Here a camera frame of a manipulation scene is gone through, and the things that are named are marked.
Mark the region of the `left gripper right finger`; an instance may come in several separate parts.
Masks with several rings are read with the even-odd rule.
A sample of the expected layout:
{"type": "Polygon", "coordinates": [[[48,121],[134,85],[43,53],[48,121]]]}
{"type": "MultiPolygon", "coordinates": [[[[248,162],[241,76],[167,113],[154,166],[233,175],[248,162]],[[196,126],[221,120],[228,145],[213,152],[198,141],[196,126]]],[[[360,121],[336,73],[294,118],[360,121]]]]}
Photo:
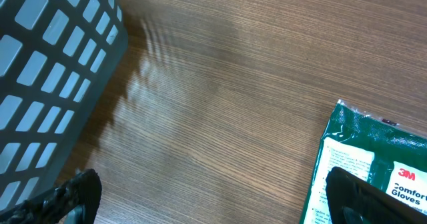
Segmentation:
{"type": "Polygon", "coordinates": [[[326,177],[333,224],[424,224],[426,216],[340,167],[326,177]]]}

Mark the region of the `green white wipes packet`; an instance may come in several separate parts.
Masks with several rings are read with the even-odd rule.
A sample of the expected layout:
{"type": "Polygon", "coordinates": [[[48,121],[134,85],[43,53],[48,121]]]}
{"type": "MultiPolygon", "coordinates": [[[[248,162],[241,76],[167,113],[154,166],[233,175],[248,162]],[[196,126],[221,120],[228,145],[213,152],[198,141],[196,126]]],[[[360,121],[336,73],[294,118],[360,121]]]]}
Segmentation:
{"type": "Polygon", "coordinates": [[[426,213],[426,135],[339,100],[320,145],[300,223],[330,223],[326,177],[341,167],[426,213]]]}

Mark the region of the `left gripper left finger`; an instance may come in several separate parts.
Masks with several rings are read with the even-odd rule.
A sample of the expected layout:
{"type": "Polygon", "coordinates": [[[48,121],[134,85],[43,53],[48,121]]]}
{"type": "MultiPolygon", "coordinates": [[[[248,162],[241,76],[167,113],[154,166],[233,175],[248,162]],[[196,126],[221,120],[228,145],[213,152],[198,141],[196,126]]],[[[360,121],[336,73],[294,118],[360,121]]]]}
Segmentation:
{"type": "Polygon", "coordinates": [[[1,214],[9,224],[65,223],[93,224],[101,201],[102,184],[94,169],[86,169],[32,199],[1,214]]]}

